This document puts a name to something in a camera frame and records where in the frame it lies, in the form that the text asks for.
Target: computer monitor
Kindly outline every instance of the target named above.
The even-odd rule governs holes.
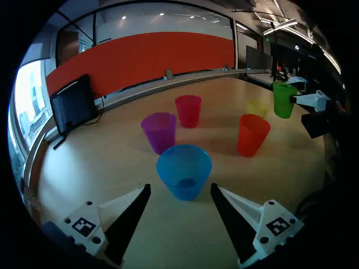
[[[54,93],[50,103],[60,135],[66,135],[98,115],[88,75],[81,76]]]
[[[271,69],[272,56],[250,46],[246,46],[246,68]]]

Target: plastic cup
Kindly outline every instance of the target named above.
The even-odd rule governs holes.
[[[260,116],[245,114],[239,123],[238,152],[252,157],[263,144],[271,126]]]
[[[202,99],[196,95],[183,95],[175,100],[178,118],[185,128],[194,128],[198,124]]]
[[[249,99],[247,101],[247,114],[254,114],[264,118],[268,111],[268,104],[258,99]]]
[[[182,201],[191,201],[200,194],[211,170],[210,156],[193,145],[169,148],[157,161],[160,179]]]
[[[175,145],[176,116],[170,113],[155,113],[146,117],[141,123],[152,149],[162,154]]]
[[[294,106],[294,104],[289,101],[289,97],[297,94],[297,88],[283,82],[274,82],[273,92],[274,113],[283,119],[288,119],[292,114]]]

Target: purple cup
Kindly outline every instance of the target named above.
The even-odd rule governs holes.
[[[175,145],[176,116],[171,113],[155,113],[146,117],[141,127],[152,149],[161,155]]]

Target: orange cup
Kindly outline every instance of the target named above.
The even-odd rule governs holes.
[[[271,126],[254,114],[245,114],[239,122],[238,152],[253,157],[266,139]]]

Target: orange wall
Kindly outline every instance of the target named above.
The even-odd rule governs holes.
[[[46,77],[49,96],[83,74],[101,96],[165,75],[234,66],[233,41],[187,32],[131,35],[88,49]]]

